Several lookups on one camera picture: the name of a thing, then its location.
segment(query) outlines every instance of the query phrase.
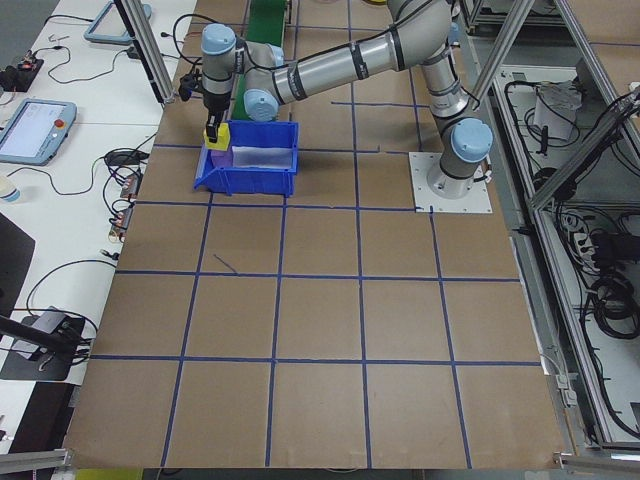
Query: black cable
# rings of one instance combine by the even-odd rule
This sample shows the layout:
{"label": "black cable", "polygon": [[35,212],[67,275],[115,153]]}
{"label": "black cable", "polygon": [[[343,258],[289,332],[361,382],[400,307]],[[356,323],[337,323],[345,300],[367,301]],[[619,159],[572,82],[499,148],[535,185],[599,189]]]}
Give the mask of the black cable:
{"label": "black cable", "polygon": [[[103,158],[105,158],[105,163],[106,163],[106,158],[108,158],[110,153],[114,153],[114,152],[120,152],[123,150],[130,150],[128,156],[121,162],[121,163],[126,163],[127,160],[129,160],[130,158],[133,157],[133,155],[137,154],[138,152],[140,152],[140,148],[143,147],[146,143],[150,142],[153,138],[155,138],[155,136],[157,135],[158,132],[154,133],[153,135],[149,136],[149,138],[146,138],[143,142],[141,142],[139,145],[137,145],[135,148],[132,149],[127,149],[127,148],[116,148],[113,149],[109,152],[107,152]],[[142,180],[142,173],[140,172],[140,169],[138,168],[137,170],[132,169],[129,165],[118,165],[116,168],[112,168],[112,165],[107,164],[107,168],[109,169],[109,178],[107,178],[107,180],[104,182],[104,185],[102,186],[102,200],[104,201],[105,206],[107,207],[107,210],[109,210],[109,213],[115,217],[117,216],[118,212],[116,212],[111,204],[109,204],[109,200],[107,200],[107,187],[109,185],[109,182],[112,179],[115,179],[116,182],[118,182],[119,185],[122,185],[121,182],[125,181],[125,177],[122,177],[121,175],[119,176],[119,170],[121,168],[125,168],[128,169],[130,171],[132,171],[135,175],[137,175],[139,180]]]}
{"label": "black cable", "polygon": [[4,348],[4,347],[0,347],[0,350],[2,350],[3,352],[26,353],[28,355],[33,355],[34,353],[38,353],[37,350],[35,352],[27,352],[26,350],[16,350],[14,348]]}
{"label": "black cable", "polygon": [[600,363],[600,359],[595,353],[595,348],[593,348],[593,344],[591,343],[591,338],[589,337],[589,332],[587,331],[587,308],[583,307],[580,313],[580,325],[582,327],[582,335],[584,337],[585,343],[587,345],[587,350],[589,352],[589,357],[591,358],[591,362],[595,367],[596,377],[598,380],[598,388],[600,390],[600,395],[602,396],[602,400],[604,401],[605,407],[609,416],[614,421],[618,427],[620,427],[623,431],[628,433],[634,438],[640,439],[640,432],[634,430],[629,425],[624,423],[624,421],[618,415],[618,412],[613,408],[613,404],[611,403],[611,398],[609,397],[609,392],[607,391],[607,386],[605,384],[604,373],[602,363]]}
{"label": "black cable", "polygon": [[40,48],[38,50],[36,50],[35,52],[33,52],[34,55],[36,55],[39,52],[45,51],[45,50],[64,50],[67,52],[67,59],[53,67],[51,67],[48,71],[47,71],[47,75],[49,76],[49,78],[51,78],[54,82],[59,83],[61,85],[68,85],[70,83],[76,83],[76,82],[89,82],[91,80],[95,80],[96,78],[100,78],[100,77],[104,77],[105,75],[109,75],[110,73],[113,73],[116,69],[116,60],[118,59],[118,57],[123,54],[126,53],[127,50],[120,50],[118,51],[114,56],[113,56],[113,60],[111,60],[111,68],[105,72],[102,73],[98,73],[96,75],[93,75],[91,77],[87,77],[87,78],[72,78],[71,80],[58,80],[56,77],[53,76],[53,72],[55,70],[57,70],[58,68],[62,67],[63,65],[67,65],[68,63],[71,62],[71,50],[68,47],[65,47],[63,45],[56,45],[55,47],[46,47],[46,48]]}
{"label": "black cable", "polygon": [[[53,275],[54,273],[56,273],[56,272],[58,272],[58,271],[60,271],[60,270],[62,270],[64,268],[67,268],[67,267],[70,267],[70,266],[73,266],[73,265],[83,264],[83,263],[101,263],[101,264],[108,265],[110,267],[116,268],[116,265],[114,265],[111,262],[107,262],[105,260],[87,259],[87,260],[74,260],[72,262],[63,263],[62,265],[57,266],[53,270],[50,270],[46,275],[44,275],[40,280],[38,280],[36,282],[36,284],[33,286],[33,288],[29,291],[29,294],[27,295],[27,299],[25,300],[25,306],[26,306],[27,312],[29,312],[29,314],[32,315],[32,316],[35,316],[35,314],[33,312],[36,311],[36,310],[38,310],[38,311],[54,311],[54,312],[55,311],[60,311],[60,312],[66,313],[63,310],[58,310],[58,309],[56,309],[56,310],[53,310],[53,309],[44,309],[44,310],[32,309],[30,303],[31,303],[31,300],[33,299],[33,296],[34,296],[36,290],[40,287],[40,285],[42,285],[44,283],[44,281],[47,278],[49,278],[51,275]],[[85,317],[84,315],[78,315],[78,316],[88,320],[87,317]],[[93,327],[97,331],[97,327],[96,327],[95,323],[93,323],[93,322],[91,322],[91,323],[92,323]]]}
{"label": "black cable", "polygon": [[178,40],[176,38],[176,31],[178,29],[178,25],[180,24],[180,22],[182,20],[184,20],[185,18],[199,18],[201,20],[206,20],[208,22],[211,23],[220,23],[217,20],[214,20],[211,17],[207,17],[206,15],[200,15],[199,13],[185,13],[184,15],[180,15],[176,21],[173,23],[173,28],[171,29],[171,35],[167,34],[167,36],[170,36],[173,39],[173,45],[176,48],[176,52],[178,52],[178,55],[180,56],[181,59],[185,60],[186,62],[190,63],[192,66],[197,66],[200,65],[202,58],[198,58],[197,60],[193,61],[191,60],[189,57],[185,56],[182,53],[182,50],[180,50],[180,46],[178,45]]}
{"label": "black cable", "polygon": [[[542,143],[542,132],[540,131],[540,127],[538,127],[535,124],[531,123],[531,120],[533,119],[533,117],[535,116],[535,107],[530,108],[529,110],[527,110],[524,114],[524,125],[525,128],[527,129],[527,132],[529,133],[529,135],[536,140],[538,143]],[[574,128],[572,131],[576,131],[578,132],[578,135],[576,136],[575,139],[573,140],[565,140],[563,138],[559,138],[559,137],[548,137],[549,140],[560,140],[563,141],[564,143],[551,143],[549,142],[549,146],[553,147],[553,148],[566,148],[566,147],[570,147],[571,145],[574,145],[576,143],[578,143],[580,141],[580,138],[582,137],[582,133],[580,132],[580,128],[578,127],[577,124],[574,124]]]}
{"label": "black cable", "polygon": [[513,102],[511,102],[510,95],[511,95],[511,87],[526,86],[530,88],[536,88],[538,85],[539,84],[535,82],[525,82],[521,80],[514,80],[512,82],[507,83],[504,86],[504,96],[505,96],[505,99],[507,100],[507,106],[509,108],[509,113],[511,114],[511,119],[513,120],[513,126],[516,129],[516,134],[518,135],[518,139],[520,140],[522,150],[524,151],[524,155],[527,160],[527,170],[529,171],[529,176],[531,178],[534,177],[533,165],[535,165],[538,168],[538,170],[542,170],[542,166],[536,161],[535,158],[533,158],[533,155],[531,155],[531,152],[529,151],[527,142],[524,139],[522,132],[520,131],[520,125],[518,124],[518,121],[519,121],[518,114],[516,113],[516,109],[513,105]]}
{"label": "black cable", "polygon": [[47,177],[49,177],[49,183],[51,184],[51,188],[53,189],[54,192],[56,192],[56,194],[60,195],[61,197],[67,197],[67,196],[75,196],[75,195],[84,195],[85,193],[88,193],[91,191],[91,189],[93,189],[93,186],[95,185],[95,180],[96,180],[96,165],[98,165],[98,162],[95,161],[93,163],[93,166],[91,167],[91,184],[83,189],[83,190],[79,190],[77,192],[61,192],[53,183],[53,177],[51,176],[51,174],[49,172],[45,172],[44,170],[38,170],[37,168],[33,168],[33,167],[20,167],[14,171],[12,171],[11,173],[7,174],[7,177],[11,177],[12,175],[15,175],[18,172],[22,172],[24,170],[29,170],[29,171],[33,171],[33,172],[37,172],[37,173],[41,173],[43,175],[46,175]]}
{"label": "black cable", "polygon": [[[558,235],[561,243],[563,244],[564,248],[567,249],[567,245],[566,245],[567,238],[565,233],[563,232],[563,229],[561,228],[561,222],[560,222],[561,215],[566,215],[567,213],[563,213],[562,208],[563,208],[562,202],[558,202],[555,210],[554,225],[556,227],[556,230],[558,230]],[[607,212],[604,212],[602,209],[599,209],[597,207],[585,208],[580,206],[580,207],[574,207],[574,210],[586,210],[589,212],[604,213],[605,218],[612,219],[612,217]],[[624,430],[629,435],[635,438],[640,438],[640,433],[635,429],[631,428],[629,425],[625,424],[624,421],[620,418],[618,412],[613,408],[613,404],[609,397],[609,393],[607,391],[607,386],[605,383],[602,362],[600,361],[600,359],[595,353],[596,352],[595,348],[591,343],[591,338],[589,337],[589,332],[587,330],[587,316],[589,314],[592,314],[594,316],[594,319],[598,327],[600,328],[601,331],[603,331],[605,335],[608,335],[614,338],[624,338],[624,339],[636,338],[638,335],[640,335],[640,318],[639,318],[638,305],[633,300],[631,291],[627,290],[627,287],[625,287],[623,282],[624,277],[619,276],[618,280],[616,281],[614,280],[614,278],[616,278],[615,276],[601,275],[600,278],[596,279],[590,285],[586,282],[586,279],[584,278],[582,273],[582,269],[576,266],[576,262],[570,251],[567,251],[567,255],[574,267],[574,273],[576,274],[576,277],[579,279],[581,283],[584,284],[584,289],[587,292],[589,292],[587,299],[585,300],[583,296],[583,289],[582,288],[579,289],[579,292],[580,292],[579,323],[581,326],[584,341],[587,346],[587,350],[589,352],[589,357],[594,366],[594,370],[597,377],[598,388],[600,390],[600,394],[604,401],[605,407],[611,419],[614,421],[616,425],[618,425],[622,430]],[[606,290],[603,294],[603,291],[602,291],[603,288],[605,289],[615,288],[616,289],[615,295],[613,296],[607,295]],[[607,305],[607,302],[609,300],[612,301],[612,305],[618,305],[620,304],[620,302],[622,302],[623,308],[618,309],[617,311],[613,310],[612,308],[609,308]],[[632,317],[633,328],[631,331],[621,332],[615,329],[611,325],[610,320],[612,320],[611,318],[612,316],[622,319],[621,317],[627,314]]]}
{"label": "black cable", "polygon": [[83,22],[93,22],[93,18],[84,18],[84,17],[76,17],[75,15],[61,15],[61,14],[56,14],[56,15],[49,15],[45,21],[43,25],[46,25],[47,22],[49,20],[51,20],[52,18],[73,18],[74,20],[82,20]]}

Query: cardboard floor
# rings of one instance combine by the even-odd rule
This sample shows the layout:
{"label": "cardboard floor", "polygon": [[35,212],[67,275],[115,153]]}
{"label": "cardboard floor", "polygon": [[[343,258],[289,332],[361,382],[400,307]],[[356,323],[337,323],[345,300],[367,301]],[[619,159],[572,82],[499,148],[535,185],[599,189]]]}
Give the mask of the cardboard floor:
{"label": "cardboard floor", "polygon": [[[389,23],[360,0],[294,4],[288,58]],[[242,32],[245,7],[197,11]],[[552,465],[493,189],[492,215],[414,212],[407,152],[441,148],[425,91],[385,73],[283,108],[286,200],[193,191],[205,109],[166,108],[66,440],[78,466]]]}

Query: blue tape grid line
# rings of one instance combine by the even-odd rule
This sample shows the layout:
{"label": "blue tape grid line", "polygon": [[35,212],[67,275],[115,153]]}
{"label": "blue tape grid line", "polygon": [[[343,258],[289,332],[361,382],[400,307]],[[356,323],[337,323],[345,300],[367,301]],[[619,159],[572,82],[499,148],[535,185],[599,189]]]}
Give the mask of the blue tape grid line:
{"label": "blue tape grid line", "polygon": [[277,357],[208,357],[203,355],[112,355],[92,354],[91,360],[147,361],[147,362],[203,362],[203,363],[285,363],[319,365],[424,365],[456,367],[541,367],[541,362],[517,362],[502,360],[412,360],[357,358],[277,358]]}
{"label": "blue tape grid line", "polygon": [[[347,2],[347,15],[349,21],[349,41],[353,40],[353,32],[351,30],[351,2]],[[351,126],[353,129],[353,170],[355,178],[355,198],[356,198],[356,237],[358,246],[358,302],[360,307],[360,347],[362,352],[362,397],[364,410],[364,440],[365,451],[367,456],[367,468],[373,468],[373,458],[371,453],[371,425],[369,419],[369,385],[367,375],[367,339],[365,328],[364,314],[364,288],[363,288],[363,269],[362,269],[362,222],[360,211],[360,175],[358,170],[358,128],[356,122],[356,105],[355,105],[355,87],[353,82],[350,84],[351,95]]]}
{"label": "blue tape grid line", "polygon": [[[298,51],[298,25],[300,24],[300,4],[296,10],[296,25],[293,39],[293,56],[295,57]],[[267,406],[267,433],[266,433],[266,445],[264,454],[264,466],[271,466],[271,447],[272,447],[272,434],[273,434],[273,409],[274,409],[274,392],[276,383],[276,364],[278,356],[278,327],[280,321],[280,298],[282,292],[282,271],[284,263],[284,246],[285,236],[287,231],[287,198],[285,197],[282,206],[282,220],[280,224],[280,251],[278,252],[278,277],[276,284],[276,299],[275,299],[275,312],[273,315],[273,340],[271,344],[271,369],[269,372],[269,403]]]}
{"label": "blue tape grid line", "polygon": [[309,280],[362,280],[367,282],[469,282],[469,283],[520,283],[517,278],[483,277],[393,277],[384,275],[307,275],[302,273],[245,273],[245,272],[192,272],[180,270],[116,270],[116,275],[180,275],[198,277],[239,277],[239,278],[300,278]]}
{"label": "blue tape grid line", "polygon": [[460,382],[458,381],[458,370],[456,368],[455,352],[453,348],[453,339],[451,337],[451,325],[449,323],[449,312],[447,309],[447,299],[444,290],[444,280],[442,278],[442,266],[440,263],[440,249],[438,248],[438,235],[436,231],[436,222],[434,218],[433,208],[429,212],[429,222],[431,223],[431,233],[433,235],[433,251],[436,258],[436,269],[438,272],[438,283],[440,286],[440,298],[442,301],[442,313],[444,315],[444,324],[447,333],[447,344],[449,346],[449,356],[451,358],[451,374],[453,376],[453,388],[455,391],[456,404],[458,407],[458,417],[460,419],[460,432],[462,434],[462,444],[464,447],[464,455],[467,461],[467,468],[473,468],[471,462],[471,452],[469,450],[469,439],[467,437],[467,427],[464,422],[464,409],[462,407],[462,397],[460,394]]}
{"label": "blue tape grid line", "polygon": [[[202,232],[202,239],[200,241],[200,254],[198,256],[198,266],[196,269],[196,273],[200,272],[202,268],[202,261],[204,259],[204,249],[207,242],[207,234],[209,232],[209,221],[211,217],[213,206],[210,205],[207,208],[207,216],[205,218],[204,229]],[[193,279],[193,288],[191,289],[191,299],[189,301],[189,310],[187,313],[187,322],[184,327],[184,333],[182,334],[182,347],[180,349],[180,357],[184,357],[187,353],[187,342],[189,339],[189,329],[191,328],[191,319],[193,318],[193,309],[195,307],[196,294],[198,292],[198,282],[200,281],[200,276],[195,275]],[[162,451],[162,460],[161,466],[165,466],[167,462],[167,456],[169,455],[169,445],[171,444],[171,433],[173,430],[173,421],[176,415],[176,407],[178,404],[178,394],[180,391],[180,381],[182,380],[182,370],[184,367],[184,361],[179,360],[178,363],[178,372],[176,374],[176,383],[173,389],[173,399],[171,401],[171,413],[169,414],[169,422],[167,424],[167,433],[165,435],[164,440],[164,448]]]}

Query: black stand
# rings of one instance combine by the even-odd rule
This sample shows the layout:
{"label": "black stand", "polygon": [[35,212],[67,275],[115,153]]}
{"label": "black stand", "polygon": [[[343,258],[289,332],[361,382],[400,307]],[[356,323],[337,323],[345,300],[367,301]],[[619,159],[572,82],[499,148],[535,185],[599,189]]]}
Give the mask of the black stand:
{"label": "black stand", "polygon": [[[36,320],[37,317],[25,317],[22,324],[31,326]],[[61,324],[64,322],[68,324],[68,329],[73,329],[77,335],[71,334],[66,337],[59,333],[52,333],[50,337],[53,341],[63,341],[67,346],[71,346],[70,350],[75,352],[81,341],[80,335],[82,335],[85,321],[83,318],[65,317]],[[0,379],[62,381],[69,375],[73,361],[73,353],[56,353],[53,356],[50,353],[43,353],[37,355],[35,360],[27,360],[17,352],[9,352],[0,370]]]}

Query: wire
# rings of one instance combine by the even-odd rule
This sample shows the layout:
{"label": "wire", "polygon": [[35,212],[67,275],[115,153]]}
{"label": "wire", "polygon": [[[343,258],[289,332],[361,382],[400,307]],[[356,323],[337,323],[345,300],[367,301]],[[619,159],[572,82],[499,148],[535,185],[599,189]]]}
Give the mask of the wire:
{"label": "wire", "polygon": [[553,365],[553,366],[556,368],[556,371],[557,371],[559,374],[560,374],[560,373],[562,373],[562,374],[565,374],[565,375],[566,375],[566,372],[564,371],[564,369],[563,369],[563,368],[561,368],[561,367],[560,367],[560,364],[559,364],[558,362],[556,362],[552,357],[550,357],[550,356],[549,356],[549,355],[547,355],[546,353],[541,353],[541,354],[540,354],[540,356],[541,356],[541,357],[543,357],[543,358],[546,358],[546,359],[549,361],[549,363],[550,363],[551,365]]}
{"label": "wire", "polygon": [[[554,225],[556,227],[556,230],[558,231],[560,241],[563,244],[563,247],[565,248],[565,250],[567,251],[569,260],[571,261],[571,264],[574,266],[574,273],[576,274],[576,277],[579,279],[581,283],[584,284],[584,289],[588,292],[587,298],[585,300],[583,295],[583,289],[582,288],[579,289],[579,292],[580,292],[579,323],[582,330],[582,336],[587,346],[589,357],[594,366],[594,371],[595,371],[596,379],[598,383],[598,389],[600,390],[600,394],[602,396],[607,412],[609,413],[609,416],[611,417],[613,422],[616,425],[618,425],[623,431],[625,431],[626,433],[628,433],[629,435],[635,438],[640,438],[640,432],[638,432],[637,430],[634,430],[632,427],[625,424],[624,421],[620,418],[618,412],[613,408],[613,404],[609,397],[609,393],[607,391],[607,386],[605,383],[606,379],[604,377],[603,365],[600,358],[596,354],[596,350],[593,347],[591,338],[589,336],[589,332],[587,330],[587,322],[588,322],[587,317],[589,315],[593,315],[594,320],[598,325],[598,328],[605,335],[608,335],[613,338],[620,338],[625,340],[637,338],[638,335],[640,335],[640,318],[639,318],[640,309],[638,308],[638,305],[633,300],[631,291],[626,290],[626,288],[624,287],[624,284],[622,283],[622,280],[621,280],[621,279],[624,279],[624,277],[622,277],[621,275],[619,274],[612,275],[610,273],[603,274],[600,272],[595,272],[595,274],[591,276],[597,277],[597,279],[592,284],[589,284],[586,282],[586,279],[583,274],[583,270],[579,266],[579,262],[576,262],[576,259],[574,258],[573,253],[568,248],[568,245],[567,245],[568,239],[566,235],[568,232],[566,232],[565,229],[562,228],[562,222],[561,222],[561,218],[563,215],[573,216],[576,219],[579,219],[583,222],[583,227],[586,229],[585,233],[590,235],[592,231],[596,231],[598,229],[593,229],[593,230],[590,229],[585,218],[578,215],[578,213],[575,213],[575,212],[580,212],[581,210],[584,210],[590,213],[598,213],[602,215],[603,218],[606,218],[609,222],[613,222],[614,227],[617,230],[619,229],[621,218],[623,217],[623,215],[625,215],[625,213],[621,214],[620,217],[616,220],[616,219],[613,219],[611,215],[609,215],[606,211],[597,207],[578,206],[578,207],[572,207],[572,210],[574,212],[563,212],[563,204],[562,202],[558,202],[555,207]],[[611,288],[616,289],[614,295],[609,295],[607,293],[606,289],[611,289]],[[608,301],[611,301],[612,304],[614,305],[616,303],[622,303],[623,308],[621,310],[614,311],[613,309],[608,308],[608,305],[607,305]],[[611,318],[612,316],[617,319],[622,319],[623,315],[631,316],[633,328],[630,332],[621,332],[615,329],[610,324],[609,320],[612,320]]]}
{"label": "wire", "polygon": [[[44,283],[44,281],[49,278],[51,275],[53,275],[54,273],[73,266],[73,265],[79,265],[79,264],[84,264],[84,263],[101,263],[103,265],[108,265],[110,267],[116,268],[116,265],[111,263],[111,262],[107,262],[105,260],[94,260],[94,259],[87,259],[87,260],[74,260],[72,262],[67,262],[67,263],[63,263],[62,265],[59,265],[57,267],[55,267],[53,270],[50,270],[46,275],[44,275],[40,280],[38,280],[36,282],[36,284],[33,286],[33,288],[31,289],[31,291],[29,292],[29,294],[27,295],[27,299],[25,301],[25,305],[26,305],[26,309],[27,312],[29,312],[30,315],[35,316],[35,314],[33,313],[35,310],[31,308],[30,304],[31,301],[33,300],[33,297],[35,295],[36,290]],[[97,331],[97,327],[95,325],[95,323],[91,322],[93,327],[96,329]]]}
{"label": "wire", "polygon": [[65,47],[63,45],[56,45],[55,47],[46,47],[46,48],[40,48],[38,50],[36,50],[35,52],[33,52],[34,55],[36,55],[39,52],[42,51],[46,51],[46,50],[64,50],[67,52],[67,59],[53,67],[51,67],[48,71],[47,71],[47,75],[49,76],[49,78],[51,78],[54,82],[59,83],[61,85],[68,85],[70,83],[76,83],[76,82],[89,82],[91,80],[95,80],[96,78],[100,78],[100,77],[104,77],[105,75],[109,75],[110,73],[113,73],[116,69],[116,60],[118,59],[118,57],[123,54],[126,53],[127,50],[120,50],[118,51],[114,56],[113,56],[113,60],[111,60],[111,68],[105,72],[102,73],[98,73],[96,75],[93,75],[91,77],[87,77],[87,78],[72,78],[71,80],[59,80],[56,77],[53,76],[53,72],[55,70],[57,70],[58,68],[62,67],[63,65],[67,65],[68,63],[71,62],[71,50],[68,47]]}
{"label": "wire", "polygon": [[352,468],[349,470],[342,470],[342,469],[337,469],[337,468],[325,468],[325,470],[327,472],[331,472],[331,473],[341,473],[341,474],[347,474],[347,473],[354,473],[354,472],[359,472],[360,469],[359,468]]}
{"label": "wire", "polygon": [[[126,163],[126,161],[129,160],[130,158],[132,158],[133,155],[135,155],[136,153],[140,152],[140,148],[142,148],[145,144],[147,144],[152,139],[154,139],[155,136],[157,135],[157,133],[158,132],[155,132],[153,135],[150,135],[143,142],[138,144],[135,148],[130,149],[129,154],[127,155],[127,157],[121,163]],[[116,148],[114,150],[111,150],[111,151],[107,152],[104,155],[104,157],[102,157],[102,158],[105,159],[105,163],[106,163],[106,159],[109,157],[109,154],[114,153],[114,152],[123,151],[123,150],[126,151],[128,149],[126,149],[126,148]],[[139,180],[142,180],[142,172],[140,171],[139,167],[138,167],[137,170],[134,170],[129,165],[122,165],[122,164],[118,165],[116,168],[113,168],[112,165],[107,164],[107,168],[109,169],[109,178],[107,178],[107,180],[104,182],[104,185],[102,186],[102,200],[104,201],[104,204],[107,207],[107,210],[109,210],[109,213],[112,215],[112,218],[114,218],[114,217],[117,216],[118,212],[116,212],[115,209],[112,208],[112,204],[110,204],[109,200],[107,200],[107,187],[109,186],[109,182],[111,180],[115,179],[115,181],[118,183],[118,185],[121,185],[121,186],[123,185],[123,183],[126,180],[126,178],[119,174],[120,169],[130,170],[131,172],[133,172],[133,174],[135,174],[138,177]]]}
{"label": "wire", "polygon": [[4,107],[5,105],[9,105],[11,102],[13,102],[13,100],[16,98],[16,89],[14,88],[11,91],[11,96],[9,97],[9,100],[7,100],[6,102],[2,102],[0,103],[0,107]]}
{"label": "wire", "polygon": [[505,99],[507,100],[507,106],[509,107],[509,113],[511,114],[511,119],[513,120],[513,126],[516,129],[516,134],[518,135],[518,139],[520,140],[520,144],[522,145],[522,150],[524,151],[525,158],[527,160],[527,169],[529,171],[529,176],[531,178],[534,177],[533,166],[535,165],[538,170],[542,170],[542,166],[538,163],[538,161],[535,158],[533,158],[533,155],[531,155],[531,152],[529,151],[527,142],[524,139],[522,132],[520,131],[520,125],[518,123],[518,114],[516,113],[516,109],[513,105],[513,102],[511,102],[510,95],[511,95],[511,87],[526,86],[526,87],[535,88],[538,85],[539,85],[538,83],[514,80],[512,82],[507,83],[504,86],[504,96],[505,96]]}
{"label": "wire", "polygon": [[82,20],[83,22],[93,22],[93,18],[84,18],[84,17],[76,17],[75,15],[61,15],[61,14],[57,14],[57,15],[49,15],[45,21],[43,25],[46,25],[47,22],[49,22],[49,20],[51,20],[52,18],[73,18],[75,20]]}
{"label": "wire", "polygon": [[26,350],[16,350],[15,348],[4,348],[4,347],[0,347],[0,350],[2,350],[3,352],[26,353],[28,355],[33,355],[34,353],[38,352],[37,350],[35,352],[27,352]]}
{"label": "wire", "polygon": [[28,310],[26,308],[15,308],[14,310],[16,312],[27,312],[30,315],[33,315],[33,312],[60,312],[60,313],[64,313],[66,315],[70,315],[70,316],[74,316],[74,317],[78,317],[78,318],[81,318],[83,320],[86,320],[87,323],[89,323],[89,325],[91,325],[91,327],[95,330],[95,332],[98,333],[98,325],[96,325],[96,323],[93,320],[91,320],[86,315],[82,315],[82,314],[80,314],[78,312],[73,312],[71,310],[62,310],[60,308],[33,308],[33,307],[29,307]]}
{"label": "wire", "polygon": [[97,158],[94,162],[93,165],[91,165],[91,183],[89,184],[89,186],[83,190],[79,190],[77,192],[61,192],[58,187],[56,187],[56,185],[53,183],[53,177],[51,176],[51,174],[49,172],[45,172],[44,170],[39,170],[37,168],[33,168],[33,167],[20,167],[14,171],[12,171],[11,173],[7,174],[7,177],[11,177],[13,175],[15,175],[18,172],[22,172],[22,171],[32,171],[32,172],[37,172],[37,173],[41,173],[43,175],[46,175],[47,177],[49,177],[49,183],[51,184],[51,188],[53,189],[54,192],[56,192],[56,194],[60,195],[61,197],[66,197],[66,196],[74,196],[74,195],[84,195],[85,193],[90,192],[93,189],[93,186],[95,185],[95,180],[96,180],[96,165],[98,165],[98,162],[100,160],[102,160],[103,157]]}
{"label": "wire", "polygon": [[176,52],[178,52],[178,55],[180,56],[181,59],[185,60],[186,62],[188,62],[189,64],[191,64],[192,66],[197,66],[200,65],[202,60],[202,57],[196,59],[195,61],[191,60],[189,57],[185,56],[182,53],[182,50],[180,50],[180,46],[178,45],[178,40],[176,38],[176,31],[178,29],[178,25],[180,24],[180,22],[182,20],[184,20],[185,18],[199,18],[201,20],[207,20],[208,22],[211,23],[220,23],[217,20],[214,20],[211,17],[207,17],[206,15],[200,15],[199,13],[185,13],[184,15],[180,15],[176,21],[173,23],[173,28],[171,29],[171,35],[167,35],[170,36],[173,39],[173,45],[174,47],[176,47]]}

